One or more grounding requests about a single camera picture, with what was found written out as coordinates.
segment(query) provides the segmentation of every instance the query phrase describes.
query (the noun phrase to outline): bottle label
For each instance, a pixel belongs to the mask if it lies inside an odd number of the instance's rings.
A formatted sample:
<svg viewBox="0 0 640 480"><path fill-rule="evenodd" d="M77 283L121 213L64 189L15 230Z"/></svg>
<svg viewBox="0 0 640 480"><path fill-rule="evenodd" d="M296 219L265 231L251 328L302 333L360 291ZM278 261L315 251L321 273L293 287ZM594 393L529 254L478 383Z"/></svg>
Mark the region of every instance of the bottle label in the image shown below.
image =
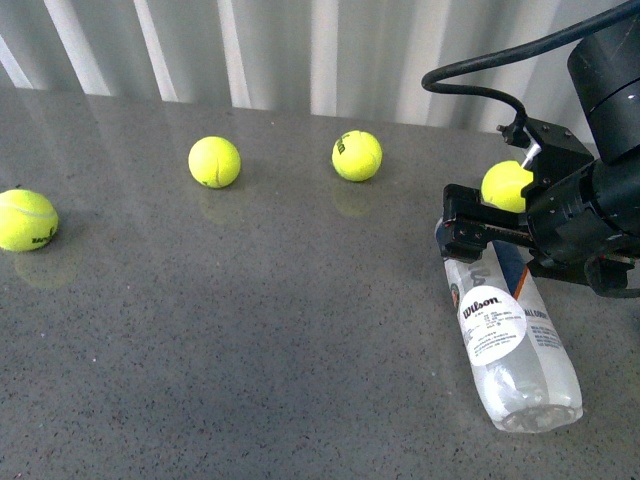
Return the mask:
<svg viewBox="0 0 640 480"><path fill-rule="evenodd" d="M482 285L467 293L458 319L469 360L487 365L515 349L527 332L527 316L516 300L496 287Z"/></svg>

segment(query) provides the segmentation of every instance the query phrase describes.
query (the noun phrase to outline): wilson logo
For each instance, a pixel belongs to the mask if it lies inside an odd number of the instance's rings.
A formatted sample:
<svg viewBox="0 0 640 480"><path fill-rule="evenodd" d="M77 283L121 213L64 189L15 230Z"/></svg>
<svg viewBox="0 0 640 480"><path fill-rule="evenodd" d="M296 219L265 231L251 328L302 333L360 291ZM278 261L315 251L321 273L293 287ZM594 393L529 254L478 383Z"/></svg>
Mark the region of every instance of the wilson logo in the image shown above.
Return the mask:
<svg viewBox="0 0 640 480"><path fill-rule="evenodd" d="M53 234L56 233L56 229L54 227L51 227L51 229L49 230L49 236L48 237L35 237L31 239L31 243L45 243L48 242L49 240L51 240L53 238Z"/></svg>
<svg viewBox="0 0 640 480"><path fill-rule="evenodd" d="M347 138L349 136L349 134L345 134L343 136L340 137L340 139L336 142L336 147L338 147L338 153L340 155L342 155L342 153L347 149L347 147L344 146L344 142L343 140L345 138Z"/></svg>
<svg viewBox="0 0 640 480"><path fill-rule="evenodd" d="M482 309L482 308L484 308L484 307L486 307L488 305L493 305L495 303L501 303L501 302L496 297L489 298L489 299L484 300L482 302L473 302L472 305L469 305L467 308L464 309L462 314L464 315L464 318L467 319L467 318L469 318L469 316L471 316L472 313L475 313L478 310L480 310L480 309Z"/></svg>

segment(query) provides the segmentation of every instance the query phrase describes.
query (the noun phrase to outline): tennis ball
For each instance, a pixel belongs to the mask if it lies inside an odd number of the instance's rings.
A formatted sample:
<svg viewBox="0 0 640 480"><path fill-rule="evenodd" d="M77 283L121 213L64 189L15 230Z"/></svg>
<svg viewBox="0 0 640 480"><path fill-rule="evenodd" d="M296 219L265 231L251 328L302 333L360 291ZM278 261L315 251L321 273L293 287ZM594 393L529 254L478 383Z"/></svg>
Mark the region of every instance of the tennis ball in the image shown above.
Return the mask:
<svg viewBox="0 0 640 480"><path fill-rule="evenodd" d="M353 130L333 146L333 167L342 178L362 182L373 177L382 162L382 147L370 133Z"/></svg>
<svg viewBox="0 0 640 480"><path fill-rule="evenodd" d="M489 169L482 180L482 198L485 202L509 212L525 210L521 191L533 182L533 173L515 160L500 162Z"/></svg>
<svg viewBox="0 0 640 480"><path fill-rule="evenodd" d="M229 140L205 137L189 152L189 170L202 185L223 188L233 183L240 173L240 154Z"/></svg>
<svg viewBox="0 0 640 480"><path fill-rule="evenodd" d="M58 214L43 195L29 190L0 194L0 248L26 252L44 247L58 229Z"/></svg>

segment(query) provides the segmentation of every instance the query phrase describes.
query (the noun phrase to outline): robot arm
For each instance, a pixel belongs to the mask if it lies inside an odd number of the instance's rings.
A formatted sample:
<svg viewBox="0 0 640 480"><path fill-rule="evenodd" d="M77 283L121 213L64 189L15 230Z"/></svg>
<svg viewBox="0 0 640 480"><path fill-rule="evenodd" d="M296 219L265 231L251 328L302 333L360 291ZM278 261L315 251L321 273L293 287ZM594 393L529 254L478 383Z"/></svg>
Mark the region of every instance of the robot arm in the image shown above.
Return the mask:
<svg viewBox="0 0 640 480"><path fill-rule="evenodd" d="M513 106L514 122L499 130L506 143L529 149L527 168L533 172L533 182L522 189L526 208L520 214L482 204L479 190L447 185L440 249L443 256L472 262L487 242L503 240L529 249L535 276L589 285L603 296L637 297L640 289L627 288L627 272L640 258L640 1L594 19L587 22L600 22L595 33L585 36L585 28L576 33L572 27L559 33L569 32L560 45L584 37L569 56L568 69L600 159L568 129L527 117L522 104L503 92L438 83L461 74L464 68L447 74L457 64L425 76L427 90L481 95ZM462 72L468 73L542 53L532 55L529 49L518 57L519 48L505 51L516 53L497 64L485 66L483 59L495 58L488 55L459 65L473 65Z"/></svg>

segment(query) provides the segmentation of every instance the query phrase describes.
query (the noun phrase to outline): table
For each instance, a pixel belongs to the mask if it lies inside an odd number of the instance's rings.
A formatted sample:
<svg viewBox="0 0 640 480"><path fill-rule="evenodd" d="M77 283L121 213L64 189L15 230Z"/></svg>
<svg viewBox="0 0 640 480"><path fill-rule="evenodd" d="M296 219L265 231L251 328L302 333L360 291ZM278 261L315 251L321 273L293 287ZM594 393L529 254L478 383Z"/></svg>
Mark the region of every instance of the table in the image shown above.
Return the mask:
<svg viewBox="0 0 640 480"><path fill-rule="evenodd" d="M0 255L0 477L640 478L638 302L550 280L584 417L497 431L433 228L498 135L69 93L0 91L1 190L53 202L42 250ZM331 166L376 135L371 181ZM197 184L191 145L242 172Z"/></svg>

